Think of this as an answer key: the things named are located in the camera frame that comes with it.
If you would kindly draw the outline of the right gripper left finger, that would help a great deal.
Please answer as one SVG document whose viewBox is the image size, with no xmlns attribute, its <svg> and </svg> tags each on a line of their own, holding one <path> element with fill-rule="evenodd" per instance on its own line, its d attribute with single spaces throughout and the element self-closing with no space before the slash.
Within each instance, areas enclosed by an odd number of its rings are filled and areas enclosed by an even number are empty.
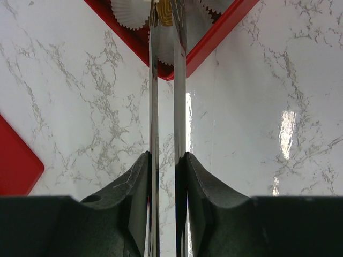
<svg viewBox="0 0 343 257">
<path fill-rule="evenodd" d="M 149 152 L 82 201 L 1 198 L 1 256 L 143 256 Z"/>
</svg>

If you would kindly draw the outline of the metal tongs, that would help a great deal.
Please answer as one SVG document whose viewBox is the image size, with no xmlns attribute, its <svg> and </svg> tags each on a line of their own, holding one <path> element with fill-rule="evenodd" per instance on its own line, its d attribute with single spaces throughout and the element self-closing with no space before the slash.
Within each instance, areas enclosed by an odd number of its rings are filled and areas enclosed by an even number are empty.
<svg viewBox="0 0 343 257">
<path fill-rule="evenodd" d="M 149 256 L 189 256 L 187 230 L 187 20 L 170 1 L 173 25 L 161 25 L 150 1 Z"/>
</svg>

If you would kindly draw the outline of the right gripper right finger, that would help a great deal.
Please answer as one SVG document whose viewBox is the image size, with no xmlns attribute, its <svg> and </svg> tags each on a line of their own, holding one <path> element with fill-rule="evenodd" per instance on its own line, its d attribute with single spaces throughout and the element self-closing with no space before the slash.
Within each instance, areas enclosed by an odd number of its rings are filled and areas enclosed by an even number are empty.
<svg viewBox="0 0 343 257">
<path fill-rule="evenodd" d="M 342 256 L 342 197 L 250 198 L 185 165 L 194 256 Z"/>
</svg>

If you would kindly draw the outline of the red box lid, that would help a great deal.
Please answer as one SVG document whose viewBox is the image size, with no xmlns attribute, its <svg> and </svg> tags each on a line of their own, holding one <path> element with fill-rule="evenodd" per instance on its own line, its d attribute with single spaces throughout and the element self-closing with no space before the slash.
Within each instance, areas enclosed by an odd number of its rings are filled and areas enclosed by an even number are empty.
<svg viewBox="0 0 343 257">
<path fill-rule="evenodd" d="M 44 165 L 9 123 L 1 117 L 1 196 L 28 195 Z"/>
</svg>

